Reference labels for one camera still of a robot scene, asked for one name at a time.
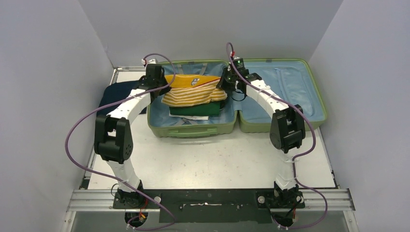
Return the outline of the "dark green cloth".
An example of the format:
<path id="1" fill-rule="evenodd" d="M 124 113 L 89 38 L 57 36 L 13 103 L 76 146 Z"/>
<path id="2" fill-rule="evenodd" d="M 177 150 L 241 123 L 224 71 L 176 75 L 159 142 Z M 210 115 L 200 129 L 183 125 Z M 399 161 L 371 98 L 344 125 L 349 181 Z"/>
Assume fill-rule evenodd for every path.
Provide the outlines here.
<path id="1" fill-rule="evenodd" d="M 170 114 L 175 116 L 218 116 L 224 101 L 212 101 L 189 107 L 169 107 Z"/>

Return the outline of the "yellow striped towel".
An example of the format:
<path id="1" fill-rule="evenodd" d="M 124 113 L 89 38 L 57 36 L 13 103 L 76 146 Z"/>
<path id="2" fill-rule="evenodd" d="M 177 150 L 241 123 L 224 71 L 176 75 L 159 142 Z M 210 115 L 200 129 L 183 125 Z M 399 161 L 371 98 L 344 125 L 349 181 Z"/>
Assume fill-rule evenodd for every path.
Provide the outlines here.
<path id="1" fill-rule="evenodd" d="M 227 93 L 217 88 L 220 77 L 197 74 L 172 74 L 165 76 L 172 82 L 171 89 L 164 94 L 162 103 L 170 107 L 191 107 L 227 98 Z"/>

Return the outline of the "navy blue cloth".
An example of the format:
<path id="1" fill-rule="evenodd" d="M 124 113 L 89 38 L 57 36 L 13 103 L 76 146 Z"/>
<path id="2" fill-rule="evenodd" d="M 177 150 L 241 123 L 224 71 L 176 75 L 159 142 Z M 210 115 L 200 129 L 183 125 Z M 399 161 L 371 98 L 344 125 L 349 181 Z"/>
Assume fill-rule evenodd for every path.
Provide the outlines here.
<path id="1" fill-rule="evenodd" d="M 151 104 L 148 92 L 138 87 L 139 81 L 108 86 L 96 112 L 97 121 L 132 123 Z"/>

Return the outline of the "white shirt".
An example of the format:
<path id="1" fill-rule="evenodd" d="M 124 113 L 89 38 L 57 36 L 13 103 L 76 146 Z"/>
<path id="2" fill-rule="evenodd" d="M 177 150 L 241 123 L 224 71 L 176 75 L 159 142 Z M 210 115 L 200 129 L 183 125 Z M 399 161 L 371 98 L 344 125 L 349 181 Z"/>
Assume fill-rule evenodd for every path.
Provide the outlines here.
<path id="1" fill-rule="evenodd" d="M 183 119 L 187 119 L 187 120 L 209 120 L 209 116 L 181 116 L 181 115 L 173 115 L 171 113 L 169 113 L 170 117 L 179 117 L 179 118 L 183 118 Z"/>

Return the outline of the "green suitcase with blue lining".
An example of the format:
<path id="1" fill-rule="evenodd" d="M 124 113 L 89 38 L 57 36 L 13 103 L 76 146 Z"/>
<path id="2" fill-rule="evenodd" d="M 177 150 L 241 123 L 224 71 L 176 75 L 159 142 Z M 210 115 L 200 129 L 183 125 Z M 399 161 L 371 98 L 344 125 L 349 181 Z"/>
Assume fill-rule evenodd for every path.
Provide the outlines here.
<path id="1" fill-rule="evenodd" d="M 174 65 L 161 63 L 165 73 L 199 74 L 221 76 L 227 66 L 223 60 L 183 60 Z M 327 112 L 316 87 L 309 65 L 297 58 L 256 58 L 245 59 L 245 67 L 250 73 L 257 73 L 271 90 L 280 98 L 293 105 L 300 105 L 304 115 L 318 128 L 326 119 Z M 188 120 L 170 115 L 169 107 L 156 98 L 147 109 L 147 123 L 157 137 L 202 137 L 228 134 L 239 122 L 240 130 L 245 133 L 270 131 L 271 118 L 264 109 L 251 98 L 243 98 L 239 93 L 230 96 L 218 116 L 207 120 Z"/>

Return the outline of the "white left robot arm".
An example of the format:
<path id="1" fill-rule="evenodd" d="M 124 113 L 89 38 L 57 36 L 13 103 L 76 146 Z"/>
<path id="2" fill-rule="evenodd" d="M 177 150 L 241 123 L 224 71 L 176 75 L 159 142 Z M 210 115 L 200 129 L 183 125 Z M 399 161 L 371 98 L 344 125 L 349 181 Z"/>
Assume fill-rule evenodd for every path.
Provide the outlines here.
<path id="1" fill-rule="evenodd" d="M 170 90 L 160 64 L 146 65 L 146 73 L 131 90 L 128 100 L 95 121 L 94 150 L 118 178 L 119 198 L 133 208 L 144 203 L 142 181 L 136 175 L 130 156 L 133 151 L 131 124 L 158 96 Z"/>

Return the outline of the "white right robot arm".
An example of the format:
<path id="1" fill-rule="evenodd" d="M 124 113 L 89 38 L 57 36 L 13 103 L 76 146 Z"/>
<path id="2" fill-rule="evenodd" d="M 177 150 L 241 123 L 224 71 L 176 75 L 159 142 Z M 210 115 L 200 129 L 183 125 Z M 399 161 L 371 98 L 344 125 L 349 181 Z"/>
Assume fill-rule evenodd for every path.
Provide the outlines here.
<path id="1" fill-rule="evenodd" d="M 299 186 L 294 171 L 295 160 L 289 154 L 293 148 L 300 148 L 306 136 L 302 116 L 271 90 L 257 73 L 245 68 L 244 60 L 230 57 L 223 69 L 218 88 L 226 92 L 239 91 L 255 100 L 271 117 L 269 138 L 272 145 L 281 151 L 278 173 L 274 181 L 274 202 L 281 207 L 292 200 L 299 200 Z"/>

